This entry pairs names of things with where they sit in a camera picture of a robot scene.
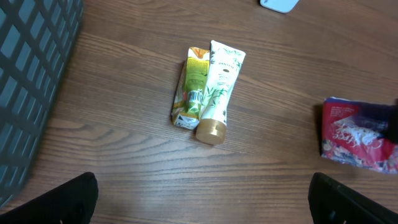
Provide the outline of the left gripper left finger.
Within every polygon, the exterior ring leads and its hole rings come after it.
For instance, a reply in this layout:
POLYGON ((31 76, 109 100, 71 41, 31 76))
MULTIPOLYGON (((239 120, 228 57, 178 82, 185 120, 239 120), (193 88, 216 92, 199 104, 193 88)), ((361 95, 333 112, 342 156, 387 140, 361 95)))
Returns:
POLYGON ((1 215, 1 223, 89 223, 98 199, 94 173, 85 172, 1 215))

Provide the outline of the green yellow sachet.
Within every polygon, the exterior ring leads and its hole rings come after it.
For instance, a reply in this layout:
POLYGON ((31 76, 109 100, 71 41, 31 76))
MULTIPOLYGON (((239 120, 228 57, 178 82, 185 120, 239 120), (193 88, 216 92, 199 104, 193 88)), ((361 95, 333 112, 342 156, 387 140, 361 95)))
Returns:
POLYGON ((199 124, 209 64, 209 50, 198 47, 189 48, 172 107, 174 125, 195 129, 199 124))

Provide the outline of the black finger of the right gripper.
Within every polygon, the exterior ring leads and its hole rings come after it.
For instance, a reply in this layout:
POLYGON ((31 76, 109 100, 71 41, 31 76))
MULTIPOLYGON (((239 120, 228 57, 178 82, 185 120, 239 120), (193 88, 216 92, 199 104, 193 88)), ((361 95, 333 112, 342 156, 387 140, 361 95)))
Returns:
POLYGON ((382 130, 382 137, 397 144, 397 100, 394 105, 383 105, 382 111, 387 119, 387 128, 382 130))

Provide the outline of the red purple pad package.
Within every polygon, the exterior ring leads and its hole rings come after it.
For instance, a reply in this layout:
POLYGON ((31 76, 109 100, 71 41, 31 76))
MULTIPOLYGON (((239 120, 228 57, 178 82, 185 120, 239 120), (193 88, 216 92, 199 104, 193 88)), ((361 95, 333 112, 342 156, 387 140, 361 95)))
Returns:
POLYGON ((380 104, 330 97, 323 102, 324 158, 386 174, 397 174, 397 144, 382 137, 387 128, 380 104))

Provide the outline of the white shampoo tube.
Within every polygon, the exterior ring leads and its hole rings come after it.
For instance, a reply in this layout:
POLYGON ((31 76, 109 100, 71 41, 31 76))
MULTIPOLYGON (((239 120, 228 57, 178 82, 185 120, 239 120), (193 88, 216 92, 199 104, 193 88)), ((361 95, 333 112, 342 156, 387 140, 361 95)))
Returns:
POLYGON ((210 66, 195 137, 206 144, 222 144, 226 136, 228 103, 246 53, 211 41, 210 66))

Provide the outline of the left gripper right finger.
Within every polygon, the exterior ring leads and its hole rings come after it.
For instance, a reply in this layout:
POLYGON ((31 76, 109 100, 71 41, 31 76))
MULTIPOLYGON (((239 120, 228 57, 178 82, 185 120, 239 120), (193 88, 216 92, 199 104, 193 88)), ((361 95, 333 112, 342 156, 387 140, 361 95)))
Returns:
POLYGON ((308 202, 316 224, 397 224, 397 214, 321 173, 314 173, 308 202))

